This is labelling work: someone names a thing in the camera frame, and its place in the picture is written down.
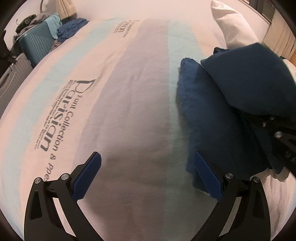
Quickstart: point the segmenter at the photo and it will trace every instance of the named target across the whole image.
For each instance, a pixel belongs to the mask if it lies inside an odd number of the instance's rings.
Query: bed sheet
[[[33,180],[57,179],[98,151],[102,167],[78,204],[105,241],[191,240],[216,200],[185,171],[178,68],[216,46],[202,24],[114,18],[48,54],[0,120],[0,208],[17,233]],[[274,203],[276,227],[289,208]]]

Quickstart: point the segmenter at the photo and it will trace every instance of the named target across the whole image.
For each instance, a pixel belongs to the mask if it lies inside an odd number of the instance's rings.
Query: ribbed suitcase surface
[[[48,54],[53,42],[54,38],[46,22],[31,28],[19,39],[20,47],[33,67]]]
[[[15,64],[10,67],[0,78],[0,118],[8,106],[17,89],[33,70],[31,63],[24,53],[21,53]]]

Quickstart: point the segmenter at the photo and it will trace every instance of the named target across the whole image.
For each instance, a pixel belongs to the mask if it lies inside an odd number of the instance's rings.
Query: white wall
[[[25,17],[39,13],[41,0],[27,0],[13,16],[6,27],[5,42],[10,48],[12,36]],[[256,11],[239,0],[220,0],[242,13],[259,40],[263,40],[269,28],[269,23]],[[202,24],[210,31],[221,36],[218,25],[214,22],[210,10],[211,0],[72,0],[78,17],[92,20],[95,18],[133,17],[162,18]],[[55,0],[44,0],[43,12],[55,12]]]

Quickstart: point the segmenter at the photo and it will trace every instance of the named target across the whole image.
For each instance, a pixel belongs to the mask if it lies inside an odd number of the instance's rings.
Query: light blue stripe
[[[50,70],[46,77],[37,85],[28,102],[18,116],[12,135],[7,140],[7,149],[3,155],[1,171],[2,211],[12,227],[19,235],[23,233],[20,221],[20,175],[23,156],[31,141],[34,126],[39,121],[43,109],[79,61],[99,42],[101,42],[120,19],[111,19],[98,24],[88,36],[63,56]]]
[[[164,240],[190,240],[199,228],[197,227],[199,223],[201,225],[204,223],[215,201],[202,193],[200,193],[202,196],[199,196],[192,186],[192,177],[186,173],[188,149],[187,134],[184,128],[186,124],[178,112],[176,91],[181,60],[188,57],[200,62],[205,56],[198,46],[191,26],[176,22],[169,23],[168,50],[170,59],[170,157],[163,233]],[[205,207],[204,202],[209,202],[209,210],[201,212],[200,209]]]

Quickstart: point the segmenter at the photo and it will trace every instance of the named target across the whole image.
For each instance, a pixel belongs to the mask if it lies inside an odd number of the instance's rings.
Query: blue garment
[[[88,21],[84,18],[77,18],[75,20],[69,21],[59,27],[57,36],[58,36],[58,42],[65,42],[67,39],[71,38],[78,32],[79,29],[81,29],[83,26],[85,26],[88,23]]]
[[[187,171],[200,189],[196,151],[240,179],[266,168],[282,171],[267,131],[250,124],[242,111],[296,117],[296,85],[277,55],[258,43],[215,52],[201,61],[203,68],[183,59],[177,90],[189,126]]]
[[[57,13],[49,16],[44,20],[49,28],[49,31],[54,39],[57,39],[57,30],[62,25],[62,21]]]

